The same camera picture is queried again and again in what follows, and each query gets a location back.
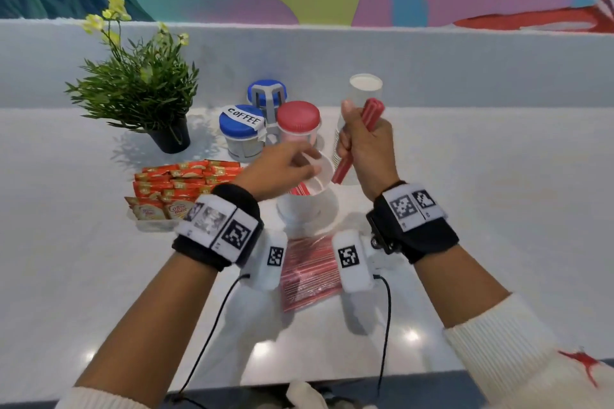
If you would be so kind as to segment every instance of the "red logo on sleeve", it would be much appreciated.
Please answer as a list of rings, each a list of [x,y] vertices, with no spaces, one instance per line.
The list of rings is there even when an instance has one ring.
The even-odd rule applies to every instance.
[[[580,364],[582,364],[586,368],[586,375],[588,380],[591,381],[595,385],[595,388],[598,388],[597,382],[593,378],[591,374],[591,369],[593,366],[598,366],[601,364],[597,359],[592,358],[585,352],[574,352],[573,354],[569,354],[568,352],[559,351],[559,354],[565,356],[566,358],[577,360]]]

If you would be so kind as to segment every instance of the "potted plant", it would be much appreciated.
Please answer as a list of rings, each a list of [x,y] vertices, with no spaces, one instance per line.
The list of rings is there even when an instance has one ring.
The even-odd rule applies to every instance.
[[[71,101],[87,110],[87,118],[111,120],[111,126],[147,133],[167,154],[190,145],[185,114],[192,106],[198,69],[186,64],[181,48],[188,34],[173,35],[164,23],[147,42],[128,40],[122,46],[122,22],[130,15],[123,0],[109,0],[102,17],[88,15],[83,28],[100,34],[110,56],[103,62],[85,59],[89,76],[66,83]]]

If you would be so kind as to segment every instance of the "qr code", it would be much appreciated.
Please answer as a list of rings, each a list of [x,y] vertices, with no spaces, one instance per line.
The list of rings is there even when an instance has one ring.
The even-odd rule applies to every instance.
[[[200,228],[211,236],[218,234],[226,221],[226,215],[210,206],[206,206],[202,211],[193,217],[194,226],[196,228]]]
[[[419,206],[423,209],[427,209],[429,207],[437,205],[425,189],[420,189],[420,191],[414,191],[411,193],[411,195],[416,199],[416,201],[418,201]]]
[[[222,235],[222,239],[237,249],[242,249],[252,231],[238,221],[232,220]]]
[[[342,261],[342,268],[357,266],[360,263],[356,246],[348,246],[347,248],[337,250],[337,252],[339,252],[339,260]]]
[[[418,212],[418,209],[416,209],[416,206],[411,202],[407,194],[390,201],[390,206],[399,220]]]
[[[204,204],[202,202],[196,202],[196,204],[194,204],[192,206],[190,211],[184,217],[184,220],[187,221],[187,222],[191,222],[194,219],[194,217],[196,216],[196,214],[203,208],[203,205]]]
[[[281,260],[284,258],[284,249],[271,246],[269,258],[266,261],[267,266],[281,266]]]

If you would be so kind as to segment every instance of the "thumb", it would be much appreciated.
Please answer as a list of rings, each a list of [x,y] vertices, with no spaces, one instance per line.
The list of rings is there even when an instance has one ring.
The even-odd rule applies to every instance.
[[[360,138],[361,135],[369,133],[362,122],[360,109],[349,99],[342,102],[342,117],[345,120],[345,128],[350,139]]]
[[[293,182],[295,181],[295,184],[298,184],[301,181],[307,181],[313,178],[321,171],[322,167],[319,165],[304,165],[291,168],[290,175],[292,176]]]

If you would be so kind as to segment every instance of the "black wristband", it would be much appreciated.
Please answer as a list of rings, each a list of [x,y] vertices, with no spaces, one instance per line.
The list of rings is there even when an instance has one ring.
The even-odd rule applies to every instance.
[[[262,220],[260,220],[258,202],[248,191],[231,183],[217,185],[213,188],[212,194],[227,200],[246,214],[259,220],[259,229],[251,236],[248,245],[243,248],[242,255],[236,261],[237,265],[244,265],[249,257],[251,249],[257,241],[258,235],[262,231]],[[232,264],[228,259],[222,257],[210,248],[189,239],[187,236],[178,235],[173,241],[173,249],[202,264],[212,266],[218,272],[221,272],[225,267]]]
[[[399,181],[383,193],[403,184],[406,182]],[[411,264],[415,264],[428,254],[443,252],[458,244],[456,232],[444,218],[430,220],[404,232],[383,193],[373,202],[373,211],[369,212],[367,219],[386,252],[399,250]]]

